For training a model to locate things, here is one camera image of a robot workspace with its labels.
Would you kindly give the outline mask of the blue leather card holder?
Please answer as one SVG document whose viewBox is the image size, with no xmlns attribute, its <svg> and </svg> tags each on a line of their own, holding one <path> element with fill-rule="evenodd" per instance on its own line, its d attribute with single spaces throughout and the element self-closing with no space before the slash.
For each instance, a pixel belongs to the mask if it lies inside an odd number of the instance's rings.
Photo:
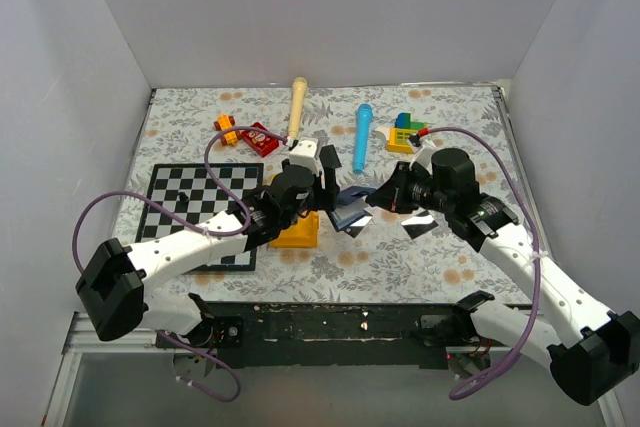
<svg viewBox="0 0 640 427">
<path fill-rule="evenodd" d="M 374 191 L 374 188 L 352 186 L 339 193 L 336 209 L 328 214 L 337 232 L 346 233 L 345 229 L 364 215 L 368 206 L 366 197 Z"/>
</svg>

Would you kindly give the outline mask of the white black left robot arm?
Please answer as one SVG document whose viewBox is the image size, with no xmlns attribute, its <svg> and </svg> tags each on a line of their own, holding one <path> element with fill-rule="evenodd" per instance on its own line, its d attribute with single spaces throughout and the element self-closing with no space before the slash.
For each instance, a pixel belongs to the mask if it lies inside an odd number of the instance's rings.
<svg viewBox="0 0 640 427">
<path fill-rule="evenodd" d="M 311 211 L 332 212 L 341 165 L 333 146 L 299 142 L 267 186 L 203 223 L 160 239 L 124 246 L 112 238 L 96 249 L 76 292 L 103 342 L 138 328 L 172 332 L 193 347 L 213 343 L 215 319 L 197 294 L 160 291 L 165 282 L 265 245 Z"/>
</svg>

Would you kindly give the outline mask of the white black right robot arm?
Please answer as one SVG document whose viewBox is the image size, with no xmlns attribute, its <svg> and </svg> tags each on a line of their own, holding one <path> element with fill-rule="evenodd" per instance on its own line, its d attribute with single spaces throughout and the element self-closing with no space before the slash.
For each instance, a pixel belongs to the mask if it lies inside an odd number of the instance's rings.
<svg viewBox="0 0 640 427">
<path fill-rule="evenodd" d="M 400 162 L 366 201 L 389 212 L 422 208 L 443 214 L 451 231 L 499 267 L 531 298 L 527 314 L 496 302 L 486 292 L 455 306 L 454 336 L 464 344 L 481 338 L 509 347 L 498 364 L 461 382 L 450 394 L 461 400 L 506 373 L 525 355 L 547 368 L 574 402 L 589 406 L 639 369 L 639 319 L 615 313 L 575 283 L 539 247 L 501 200 L 481 192 L 466 152 L 447 148 L 431 168 Z"/>
</svg>

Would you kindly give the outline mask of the black VIP card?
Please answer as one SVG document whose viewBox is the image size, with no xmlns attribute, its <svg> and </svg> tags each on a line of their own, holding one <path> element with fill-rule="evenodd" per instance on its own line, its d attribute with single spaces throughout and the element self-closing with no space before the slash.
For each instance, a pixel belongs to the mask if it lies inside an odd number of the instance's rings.
<svg viewBox="0 0 640 427">
<path fill-rule="evenodd" d="M 407 235 L 412 240 L 415 240 L 435 229 L 438 223 L 429 211 L 423 210 L 417 215 L 402 221 L 401 226 Z"/>
</svg>

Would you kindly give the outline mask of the black credit card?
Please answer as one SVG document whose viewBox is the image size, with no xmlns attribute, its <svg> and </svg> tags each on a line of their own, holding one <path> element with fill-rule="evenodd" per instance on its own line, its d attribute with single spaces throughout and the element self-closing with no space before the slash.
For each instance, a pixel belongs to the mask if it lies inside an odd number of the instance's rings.
<svg viewBox="0 0 640 427">
<path fill-rule="evenodd" d="M 372 219 L 372 215 L 364 211 L 364 215 L 351 223 L 346 229 L 345 232 L 352 238 L 356 238 L 363 229 L 369 224 Z"/>
</svg>

